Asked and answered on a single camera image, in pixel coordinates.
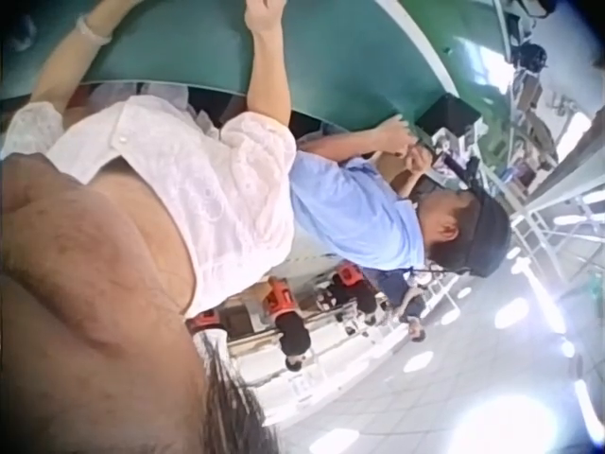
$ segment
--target dark hair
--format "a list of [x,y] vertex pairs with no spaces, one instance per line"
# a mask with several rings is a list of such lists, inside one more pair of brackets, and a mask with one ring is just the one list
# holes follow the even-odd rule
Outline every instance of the dark hair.
[[447,271],[464,269],[480,211],[481,205],[476,197],[465,207],[456,210],[454,216],[458,225],[458,236],[452,241],[433,245],[429,258]]
[[376,324],[376,316],[372,315],[371,317],[369,317],[369,319],[366,319],[364,322],[367,326],[374,326]]
[[287,368],[288,371],[290,372],[299,372],[302,368],[303,368],[303,362],[302,361],[296,361],[294,363],[291,363],[290,361],[288,361],[288,359],[285,359],[285,367]]
[[283,334],[280,344],[287,357],[302,355],[311,347],[309,330],[304,326],[303,318],[295,311],[277,316],[275,326]]
[[423,329],[421,329],[420,331],[420,335],[417,338],[411,338],[412,342],[422,342],[426,339],[426,331]]
[[208,388],[201,428],[201,452],[279,454],[275,432],[265,428],[265,413],[241,375],[226,367],[204,337]]
[[349,287],[349,293],[357,300],[357,310],[370,315],[378,308],[376,295],[366,281],[359,281]]

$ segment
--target woman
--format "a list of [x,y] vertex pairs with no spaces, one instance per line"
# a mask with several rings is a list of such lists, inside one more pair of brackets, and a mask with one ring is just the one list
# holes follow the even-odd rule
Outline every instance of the woman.
[[291,247],[287,173],[296,148],[277,27],[285,0],[247,1],[248,111],[220,140],[156,96],[132,96],[65,131],[61,116],[98,50],[142,1],[103,0],[78,20],[13,117],[4,152],[43,153],[116,203],[141,232],[168,294],[193,317],[258,281]]
[[284,1],[247,0],[250,112],[223,143],[151,96],[63,133],[103,37],[138,3],[99,2],[10,126],[0,438],[7,452],[278,453],[254,394],[211,340],[199,359],[183,312],[212,308],[289,249]]

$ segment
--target person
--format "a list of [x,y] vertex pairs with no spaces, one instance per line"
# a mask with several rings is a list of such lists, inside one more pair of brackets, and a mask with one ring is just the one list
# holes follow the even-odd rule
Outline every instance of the person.
[[222,364],[231,366],[229,353],[229,332],[220,321],[220,315],[215,309],[204,310],[195,317],[185,321],[187,331],[196,345],[199,355],[208,360],[208,352],[216,352]]
[[304,326],[303,317],[297,312],[286,280],[269,277],[264,305],[280,332],[279,343],[285,355],[285,367],[288,371],[299,372],[303,368],[304,355],[311,348],[311,336]]
[[[116,104],[63,134],[65,100],[101,38],[139,3],[97,3],[55,50],[9,127],[0,245],[3,448],[278,453],[253,392],[214,348],[200,359],[183,314],[212,308],[289,249],[294,146],[285,127],[285,2],[246,2],[250,111],[226,125],[222,144],[150,97]],[[216,168],[214,153],[232,166]],[[104,169],[115,159],[124,161],[119,171]],[[180,230],[166,223],[170,215]],[[197,270],[202,304],[189,305],[193,273],[183,273],[179,260]],[[187,284],[170,281],[172,272]]]
[[367,326],[376,325],[378,308],[376,294],[363,273],[355,264],[345,260],[337,266],[336,275],[350,298],[355,299],[357,310],[363,315],[364,323]]
[[[399,194],[360,157],[372,150],[404,160],[410,175]],[[509,217],[471,177],[467,190],[435,189],[415,209],[406,198],[432,159],[400,116],[301,143],[290,170],[296,220],[332,253],[364,268],[422,270],[433,261],[487,277],[509,248]]]
[[410,288],[401,305],[394,309],[394,317],[400,323],[407,323],[407,335],[413,342],[422,342],[426,339],[421,318],[426,309],[423,291],[420,287]]
[[151,95],[113,103],[65,131],[61,115],[98,50],[143,1],[103,0],[78,20],[13,116],[3,151],[41,152],[120,206],[166,291],[191,317],[249,287],[291,249],[288,171],[296,150],[276,26],[285,0],[270,0],[270,20],[248,9],[255,55],[248,111],[228,122],[219,140],[202,133],[190,113]]

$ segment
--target ceiling light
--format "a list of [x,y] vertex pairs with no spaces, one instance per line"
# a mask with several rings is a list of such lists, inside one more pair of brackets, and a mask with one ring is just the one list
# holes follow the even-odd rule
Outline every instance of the ceiling light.
[[591,203],[599,203],[600,201],[605,201],[605,189],[586,194],[584,197],[582,197],[582,201],[587,205],[590,205]]
[[452,309],[449,312],[443,314],[443,317],[441,317],[441,324],[443,326],[446,326],[447,324],[453,323],[458,319],[459,316],[460,316],[460,309],[458,309],[458,308]]
[[525,218],[523,216],[517,216],[510,222],[510,227],[515,228],[517,225],[519,225],[524,220],[525,220]]
[[545,454],[557,437],[553,413],[524,395],[502,396],[471,410],[448,454]]
[[515,258],[517,255],[519,255],[521,253],[521,248],[519,246],[515,246],[514,248],[512,248],[509,253],[507,253],[507,259],[508,260],[512,260],[513,258]]
[[471,294],[471,288],[470,287],[465,287],[463,288],[461,291],[458,292],[458,299],[461,300],[462,298],[469,296]]
[[493,324],[497,329],[505,329],[522,321],[529,313],[529,306],[524,298],[516,298],[495,314]]
[[561,351],[567,358],[573,358],[576,355],[576,347],[569,340],[563,341]]
[[311,454],[340,454],[359,438],[359,432],[349,428],[335,428],[309,446]]
[[563,226],[563,225],[575,225],[580,224],[581,222],[605,222],[605,213],[595,213],[590,217],[583,215],[566,215],[566,216],[557,216],[553,219],[555,225]]
[[406,367],[404,367],[404,372],[409,374],[410,372],[420,371],[428,366],[428,363],[431,362],[432,358],[433,352],[420,353],[407,362]]

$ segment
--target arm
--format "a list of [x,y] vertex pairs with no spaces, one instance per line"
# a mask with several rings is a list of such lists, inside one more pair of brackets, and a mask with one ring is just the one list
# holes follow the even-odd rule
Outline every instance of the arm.
[[[122,19],[141,0],[102,0],[86,16],[88,28],[100,37],[111,37]],[[74,29],[61,41],[43,66],[29,102],[50,102],[63,114],[69,99],[100,49],[93,39]]]
[[303,151],[341,163],[377,150],[375,129],[321,137],[301,145]]
[[390,182],[390,187],[399,196],[407,199],[422,176],[422,173],[411,173],[409,170],[404,170]]
[[248,89],[248,110],[279,121],[290,122],[292,110],[284,59],[284,33],[281,24],[252,32],[254,59]]
[[414,186],[433,165],[433,155],[424,147],[412,147],[404,157],[406,170],[397,175],[390,187],[401,197],[408,198]]
[[395,115],[375,128],[347,134],[331,135],[309,141],[302,150],[340,163],[372,151],[405,155],[416,142],[402,116]]

